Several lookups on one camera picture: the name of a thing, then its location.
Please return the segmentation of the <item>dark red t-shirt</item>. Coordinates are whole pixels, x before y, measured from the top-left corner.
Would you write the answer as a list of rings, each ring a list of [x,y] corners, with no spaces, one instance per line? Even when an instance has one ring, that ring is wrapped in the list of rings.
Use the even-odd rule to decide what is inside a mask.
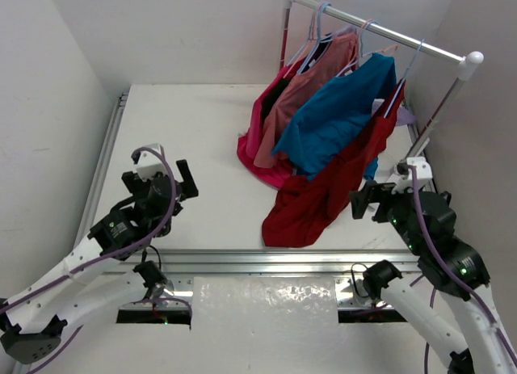
[[[350,203],[367,166],[385,151],[405,96],[405,81],[397,84],[367,126],[312,181],[303,175],[288,179],[262,223],[266,247],[311,246]]]

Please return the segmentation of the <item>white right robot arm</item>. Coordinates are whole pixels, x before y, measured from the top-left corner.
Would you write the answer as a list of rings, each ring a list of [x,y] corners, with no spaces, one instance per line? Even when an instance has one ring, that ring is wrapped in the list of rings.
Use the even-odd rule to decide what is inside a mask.
[[[516,353],[497,315],[490,274],[480,254],[456,236],[451,198],[446,191],[397,192],[392,183],[376,182],[349,195],[355,219],[364,216],[369,204],[378,205],[373,221],[395,228],[457,326],[422,300],[388,260],[364,271],[364,290],[372,300],[394,307],[449,373],[514,373]]]

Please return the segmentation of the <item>light blue wire hanger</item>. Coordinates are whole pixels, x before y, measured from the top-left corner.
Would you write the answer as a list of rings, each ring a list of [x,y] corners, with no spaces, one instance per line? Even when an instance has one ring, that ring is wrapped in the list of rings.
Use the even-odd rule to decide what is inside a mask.
[[[387,119],[390,117],[390,114],[392,113],[392,111],[395,111],[395,114],[398,113],[398,108],[400,107],[400,104],[398,103],[398,101],[402,101],[404,99],[404,94],[403,94],[403,91],[405,89],[405,86],[406,86],[406,81],[407,81],[407,78],[409,76],[409,73],[411,71],[411,68],[413,66],[413,64],[415,63],[422,47],[423,47],[423,44],[425,42],[425,39],[421,39],[419,44],[418,44],[418,47],[415,49],[414,51],[414,55],[412,56],[409,64],[407,65],[406,67],[406,70],[404,72],[404,74],[402,75],[401,79],[399,80],[399,83],[397,84],[397,87],[396,87],[396,90],[394,91],[393,93],[393,96],[389,102],[389,105],[386,107],[385,109],[385,112],[384,112],[384,115],[383,115],[383,118],[384,119]]]

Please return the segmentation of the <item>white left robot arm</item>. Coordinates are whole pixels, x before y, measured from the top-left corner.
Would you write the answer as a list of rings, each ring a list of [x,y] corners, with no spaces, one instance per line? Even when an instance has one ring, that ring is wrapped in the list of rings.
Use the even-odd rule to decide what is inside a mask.
[[[2,302],[1,345],[11,358],[23,364],[47,358],[61,345],[66,331],[82,326],[98,309],[147,299],[157,286],[166,284],[159,266],[147,260],[112,284],[85,290],[154,238],[168,235],[173,217],[183,209],[181,203],[198,196],[187,161],[178,160],[176,166],[183,178],[180,182],[171,180],[161,163],[123,173],[130,196],[47,274]]]

